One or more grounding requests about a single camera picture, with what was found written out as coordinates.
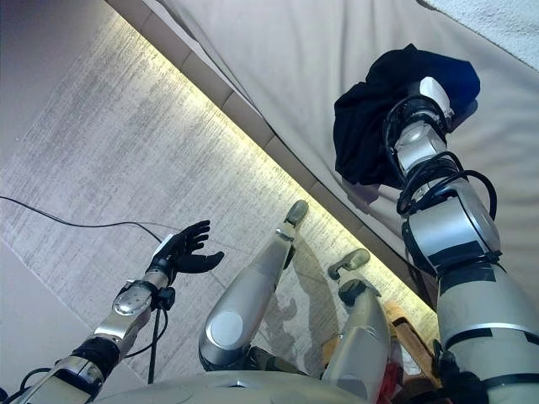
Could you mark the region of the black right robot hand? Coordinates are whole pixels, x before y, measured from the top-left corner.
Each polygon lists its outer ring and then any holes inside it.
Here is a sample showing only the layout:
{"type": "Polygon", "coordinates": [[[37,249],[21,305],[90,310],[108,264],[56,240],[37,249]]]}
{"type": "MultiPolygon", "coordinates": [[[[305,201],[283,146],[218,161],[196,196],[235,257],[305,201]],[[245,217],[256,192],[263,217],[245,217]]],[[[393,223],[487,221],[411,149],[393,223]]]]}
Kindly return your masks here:
{"type": "Polygon", "coordinates": [[[453,110],[445,89],[433,78],[424,77],[407,86],[407,95],[421,95],[432,99],[440,108],[448,126],[451,125],[453,110]]]}

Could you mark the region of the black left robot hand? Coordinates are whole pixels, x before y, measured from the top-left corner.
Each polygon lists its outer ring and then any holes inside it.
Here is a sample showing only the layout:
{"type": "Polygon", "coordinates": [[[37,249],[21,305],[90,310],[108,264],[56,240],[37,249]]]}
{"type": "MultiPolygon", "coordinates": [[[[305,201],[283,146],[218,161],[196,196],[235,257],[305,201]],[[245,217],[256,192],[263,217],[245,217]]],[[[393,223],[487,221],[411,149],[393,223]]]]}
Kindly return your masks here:
{"type": "Polygon", "coordinates": [[[147,272],[161,272],[172,283],[177,273],[203,274],[214,269],[224,259],[224,252],[212,255],[197,253],[209,238],[210,223],[209,220],[200,221],[169,235],[152,255],[147,272]]]}

